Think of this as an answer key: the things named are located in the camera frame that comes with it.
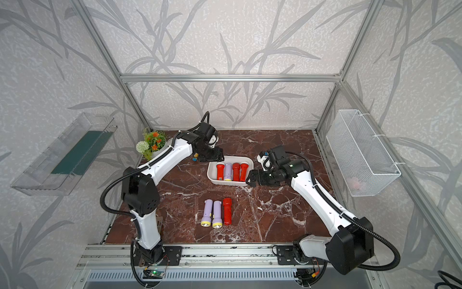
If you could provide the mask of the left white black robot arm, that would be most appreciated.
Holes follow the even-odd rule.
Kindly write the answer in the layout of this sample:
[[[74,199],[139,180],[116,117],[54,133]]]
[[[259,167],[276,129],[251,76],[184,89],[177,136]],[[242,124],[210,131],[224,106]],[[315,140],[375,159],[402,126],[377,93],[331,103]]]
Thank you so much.
[[[137,229],[133,245],[148,264],[162,261],[166,255],[157,227],[156,209],[160,204],[157,185],[177,164],[194,154],[200,162],[222,162],[223,149],[217,146],[217,130],[209,123],[210,112],[206,112],[199,124],[189,130],[177,132],[167,141],[161,153],[138,168],[128,167],[123,176],[108,185],[101,194],[100,206],[111,214],[131,218]],[[129,210],[121,211],[107,206],[108,192],[122,183],[121,199]]]

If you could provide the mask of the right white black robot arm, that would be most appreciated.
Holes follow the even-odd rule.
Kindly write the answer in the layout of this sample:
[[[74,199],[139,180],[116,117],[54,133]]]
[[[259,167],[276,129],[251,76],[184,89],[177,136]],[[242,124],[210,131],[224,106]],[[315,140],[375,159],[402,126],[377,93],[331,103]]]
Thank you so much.
[[[261,152],[257,161],[262,167],[251,170],[246,183],[252,187],[289,185],[323,221],[329,237],[308,235],[299,239],[294,245],[299,259],[320,258],[328,261],[342,275],[356,268],[376,272],[396,268],[401,262],[398,249],[374,232],[367,218],[357,218],[332,197],[317,181],[313,166],[305,156],[298,154],[297,159],[292,160],[291,155],[282,146]],[[375,241],[391,250],[393,260],[390,263],[379,266],[366,264],[375,255]]]

